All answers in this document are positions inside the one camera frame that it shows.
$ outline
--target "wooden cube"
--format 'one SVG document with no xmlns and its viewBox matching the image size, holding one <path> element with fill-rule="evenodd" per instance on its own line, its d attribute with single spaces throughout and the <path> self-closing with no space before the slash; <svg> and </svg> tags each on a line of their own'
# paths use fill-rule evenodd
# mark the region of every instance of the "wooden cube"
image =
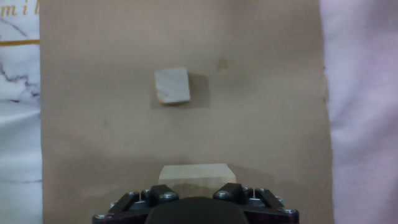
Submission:
<svg viewBox="0 0 398 224">
<path fill-rule="evenodd" d="M 165 184 L 185 197 L 212 197 L 227 183 L 236 183 L 234 173 L 226 164 L 165 166 L 159 184 Z"/>
</svg>

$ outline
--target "screw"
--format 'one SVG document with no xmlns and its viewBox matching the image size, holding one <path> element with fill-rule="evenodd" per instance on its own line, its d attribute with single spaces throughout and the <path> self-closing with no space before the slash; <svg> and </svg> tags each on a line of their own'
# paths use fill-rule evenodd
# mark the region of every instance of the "screw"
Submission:
<svg viewBox="0 0 398 224">
<path fill-rule="evenodd" d="M 296 209 L 285 209 L 285 208 L 279 208 L 280 211 L 286 213 L 286 214 L 295 214 L 297 212 Z"/>
<path fill-rule="evenodd" d="M 281 197 L 276 196 L 276 199 L 278 199 L 278 201 L 282 204 L 285 205 L 285 200 Z"/>
<path fill-rule="evenodd" d="M 113 215 L 114 215 L 114 214 L 109 213 L 109 214 L 106 214 L 106 215 L 95 215 L 94 217 L 95 217 L 96 219 L 105 219 L 105 218 L 112 218 Z"/>
<path fill-rule="evenodd" d="M 175 198 L 177 196 L 176 193 L 174 192 L 166 192 L 164 194 L 162 194 L 161 196 L 159 196 L 160 198 L 167 198 L 167 199 L 171 199 L 171 198 Z"/>
<path fill-rule="evenodd" d="M 133 197 L 135 195 L 139 195 L 139 193 L 138 192 L 129 192 L 129 195 Z"/>
<path fill-rule="evenodd" d="M 229 192 L 226 190 L 219 190 L 217 191 L 216 195 L 217 198 L 228 198 L 229 197 Z"/>
<path fill-rule="evenodd" d="M 117 203 L 118 201 L 114 201 L 114 202 L 112 202 L 111 203 L 111 208 L 113 208 L 114 207 L 114 205 L 116 205 L 116 203 Z"/>
</svg>

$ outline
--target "light wooden block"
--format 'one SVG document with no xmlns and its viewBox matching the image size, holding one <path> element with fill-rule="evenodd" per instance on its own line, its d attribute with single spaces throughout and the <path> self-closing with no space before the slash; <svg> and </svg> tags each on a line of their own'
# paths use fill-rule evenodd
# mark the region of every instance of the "light wooden block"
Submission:
<svg viewBox="0 0 398 224">
<path fill-rule="evenodd" d="M 185 197 L 212 197 L 227 183 L 236 183 L 236 177 L 226 164 L 165 166 L 159 184 L 165 184 Z"/>
<path fill-rule="evenodd" d="M 191 100 L 186 68 L 170 68 L 155 72 L 157 98 L 165 105 L 176 105 Z"/>
</svg>

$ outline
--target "brown paper backdrop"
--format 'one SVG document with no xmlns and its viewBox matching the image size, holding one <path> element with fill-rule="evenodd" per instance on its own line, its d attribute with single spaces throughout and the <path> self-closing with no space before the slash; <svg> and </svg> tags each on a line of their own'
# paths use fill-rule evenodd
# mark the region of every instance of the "brown paper backdrop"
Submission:
<svg viewBox="0 0 398 224">
<path fill-rule="evenodd" d="M 227 163 L 333 223 L 315 0 L 42 0 L 45 224 L 89 223 L 170 164 Z M 154 71 L 187 67 L 165 108 Z"/>
</svg>

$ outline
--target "white marble surface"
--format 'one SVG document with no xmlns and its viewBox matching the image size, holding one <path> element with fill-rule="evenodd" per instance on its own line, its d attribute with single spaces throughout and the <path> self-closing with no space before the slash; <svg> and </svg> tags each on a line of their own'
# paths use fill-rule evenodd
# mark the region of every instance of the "white marble surface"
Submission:
<svg viewBox="0 0 398 224">
<path fill-rule="evenodd" d="M 10 6 L 10 13 L 2 7 Z M 39 15 L 35 13 L 37 0 L 0 0 L 0 41 L 35 40 L 40 37 Z"/>
<path fill-rule="evenodd" d="M 39 39 L 36 4 L 0 0 L 0 42 Z M 43 223 L 38 45 L 0 47 L 0 201 L 1 223 Z"/>
<path fill-rule="evenodd" d="M 36 0 L 0 0 L 0 42 L 39 39 L 36 5 Z M 39 45 L 0 47 L 0 100 L 40 105 Z"/>
<path fill-rule="evenodd" d="M 0 201 L 1 223 L 42 223 L 40 108 L 37 106 L 0 101 Z"/>
</svg>

